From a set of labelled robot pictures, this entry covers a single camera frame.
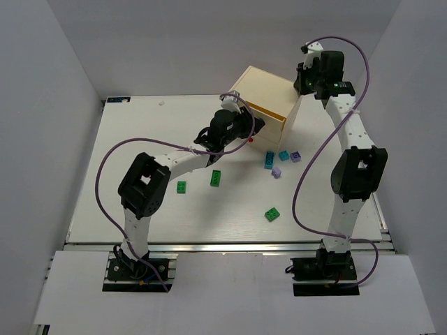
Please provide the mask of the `cream wooden drawer cabinet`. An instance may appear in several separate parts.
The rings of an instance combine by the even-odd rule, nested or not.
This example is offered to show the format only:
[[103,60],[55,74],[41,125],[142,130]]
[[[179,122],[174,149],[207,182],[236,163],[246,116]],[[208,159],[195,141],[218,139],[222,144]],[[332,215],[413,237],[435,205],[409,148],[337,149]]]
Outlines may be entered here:
[[278,153],[284,149],[295,123],[302,97],[290,80],[249,66],[231,87],[250,105],[255,117],[265,122],[251,146]]

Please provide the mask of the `purple lego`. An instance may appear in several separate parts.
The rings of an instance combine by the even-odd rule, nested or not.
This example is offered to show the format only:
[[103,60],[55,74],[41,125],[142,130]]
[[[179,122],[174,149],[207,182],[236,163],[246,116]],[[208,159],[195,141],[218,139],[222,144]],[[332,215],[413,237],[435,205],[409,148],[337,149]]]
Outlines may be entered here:
[[300,162],[300,161],[301,161],[302,157],[301,157],[301,155],[300,155],[300,153],[299,153],[298,151],[294,151],[294,152],[291,152],[291,153],[290,153],[290,159],[291,159],[294,163],[297,163],[297,162]]

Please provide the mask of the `lilac lego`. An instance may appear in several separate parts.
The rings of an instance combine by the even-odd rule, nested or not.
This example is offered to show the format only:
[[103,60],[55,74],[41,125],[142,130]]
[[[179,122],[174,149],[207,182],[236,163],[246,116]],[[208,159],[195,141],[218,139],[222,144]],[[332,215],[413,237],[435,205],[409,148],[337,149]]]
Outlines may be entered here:
[[280,176],[281,176],[281,170],[280,170],[277,166],[275,166],[275,167],[272,168],[272,176],[273,176],[275,179],[280,178]]

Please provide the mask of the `dark green long lego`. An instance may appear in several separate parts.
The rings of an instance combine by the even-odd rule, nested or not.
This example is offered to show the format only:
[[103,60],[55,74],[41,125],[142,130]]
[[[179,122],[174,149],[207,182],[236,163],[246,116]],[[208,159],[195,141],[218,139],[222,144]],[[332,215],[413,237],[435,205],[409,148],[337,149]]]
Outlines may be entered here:
[[221,171],[213,170],[211,179],[210,179],[210,186],[211,187],[219,187],[220,181],[221,181]]

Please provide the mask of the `green square lego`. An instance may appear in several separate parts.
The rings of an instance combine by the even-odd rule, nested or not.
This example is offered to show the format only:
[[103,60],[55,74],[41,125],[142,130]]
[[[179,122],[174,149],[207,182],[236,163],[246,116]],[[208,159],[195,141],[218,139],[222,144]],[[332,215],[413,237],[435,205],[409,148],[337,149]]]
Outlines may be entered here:
[[179,194],[185,194],[186,193],[186,182],[185,181],[178,181],[177,182],[177,193],[179,193]]

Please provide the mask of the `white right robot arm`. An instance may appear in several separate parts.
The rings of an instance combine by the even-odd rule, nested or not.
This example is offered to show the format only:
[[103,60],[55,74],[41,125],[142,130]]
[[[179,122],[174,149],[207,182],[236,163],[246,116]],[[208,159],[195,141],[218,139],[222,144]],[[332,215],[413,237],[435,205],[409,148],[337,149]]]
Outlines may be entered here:
[[363,126],[353,85],[343,79],[344,54],[312,43],[305,48],[305,56],[297,67],[294,87],[299,94],[314,94],[321,101],[342,148],[330,175],[335,194],[332,216],[316,254],[318,261],[338,265],[350,256],[358,215],[379,187],[388,153],[374,144]]

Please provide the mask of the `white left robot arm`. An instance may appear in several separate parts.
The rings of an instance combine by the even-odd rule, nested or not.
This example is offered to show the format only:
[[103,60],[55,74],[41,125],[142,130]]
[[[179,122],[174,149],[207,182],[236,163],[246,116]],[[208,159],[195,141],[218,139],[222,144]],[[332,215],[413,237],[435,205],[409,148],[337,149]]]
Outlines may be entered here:
[[228,144],[257,134],[264,125],[246,108],[241,112],[221,109],[215,112],[210,125],[199,132],[190,149],[158,156],[138,154],[118,188],[126,233],[121,245],[123,254],[137,261],[149,252],[151,217],[160,208],[170,181],[216,163]]

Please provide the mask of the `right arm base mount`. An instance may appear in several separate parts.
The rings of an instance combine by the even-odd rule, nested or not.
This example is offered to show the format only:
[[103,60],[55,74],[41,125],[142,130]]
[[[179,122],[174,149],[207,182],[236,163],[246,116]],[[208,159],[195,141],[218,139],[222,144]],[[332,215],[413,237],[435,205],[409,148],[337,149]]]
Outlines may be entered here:
[[292,258],[284,270],[293,279],[296,297],[358,296],[357,273],[352,255],[328,252],[324,248],[310,258]]

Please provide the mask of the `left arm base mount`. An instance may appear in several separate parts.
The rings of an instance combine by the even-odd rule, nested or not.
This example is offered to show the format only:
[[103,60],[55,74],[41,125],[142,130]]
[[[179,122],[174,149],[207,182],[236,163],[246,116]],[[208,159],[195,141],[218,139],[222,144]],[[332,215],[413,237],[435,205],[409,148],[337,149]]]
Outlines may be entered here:
[[173,286],[176,263],[168,258],[149,258],[149,253],[142,258],[158,271],[139,260],[127,257],[122,249],[115,245],[110,255],[102,291],[103,292],[169,292]]

